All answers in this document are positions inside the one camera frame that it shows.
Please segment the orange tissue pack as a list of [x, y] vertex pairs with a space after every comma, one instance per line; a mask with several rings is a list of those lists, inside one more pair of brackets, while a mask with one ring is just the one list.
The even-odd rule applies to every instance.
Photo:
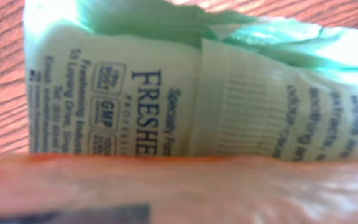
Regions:
[[9, 156], [0, 223], [358, 223], [358, 161]]

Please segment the teal wet wipes pack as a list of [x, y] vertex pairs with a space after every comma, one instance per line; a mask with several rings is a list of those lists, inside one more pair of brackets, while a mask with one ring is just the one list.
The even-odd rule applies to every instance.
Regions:
[[33, 153], [358, 159], [358, 30], [168, 1], [27, 1]]

